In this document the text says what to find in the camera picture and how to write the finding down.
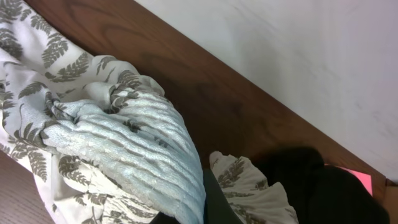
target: wood grain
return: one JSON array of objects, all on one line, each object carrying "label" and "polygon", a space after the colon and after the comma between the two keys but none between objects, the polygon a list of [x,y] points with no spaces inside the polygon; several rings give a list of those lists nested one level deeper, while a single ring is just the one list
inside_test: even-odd
[{"label": "wood grain", "polygon": [[53,223],[32,174],[3,152],[0,152],[0,223]]},{"label": "wood grain", "polygon": [[131,62],[164,88],[184,117],[201,162],[213,151],[256,159],[286,146],[313,146],[327,163],[371,174],[381,202],[385,177],[243,76],[132,0],[27,0],[94,55]]}]

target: wooden table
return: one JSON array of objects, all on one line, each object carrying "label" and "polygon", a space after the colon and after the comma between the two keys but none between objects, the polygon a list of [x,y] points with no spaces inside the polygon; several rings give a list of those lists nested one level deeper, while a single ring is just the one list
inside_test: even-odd
[{"label": "wooden table", "polygon": [[382,174],[133,0],[27,3],[93,55],[131,62],[157,80],[184,117],[204,167],[213,151],[256,159],[280,147],[313,146],[329,164],[371,174],[382,201]]}]

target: leaf-patterned fabric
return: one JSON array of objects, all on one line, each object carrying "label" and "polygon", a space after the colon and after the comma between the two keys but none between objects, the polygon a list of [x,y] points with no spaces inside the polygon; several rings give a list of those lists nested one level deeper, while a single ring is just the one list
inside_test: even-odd
[{"label": "leaf-patterned fabric", "polygon": [[56,223],[203,223],[199,156],[163,89],[94,57],[21,0],[0,0],[0,149]]},{"label": "leaf-patterned fabric", "polygon": [[299,224],[282,184],[267,177],[246,157],[210,155],[211,171],[238,218],[245,224]]}]

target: wall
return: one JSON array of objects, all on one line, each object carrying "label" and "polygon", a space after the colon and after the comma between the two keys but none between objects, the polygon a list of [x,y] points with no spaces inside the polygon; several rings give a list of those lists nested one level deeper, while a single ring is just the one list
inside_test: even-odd
[{"label": "wall", "polygon": [[137,2],[398,180],[398,1]]}]

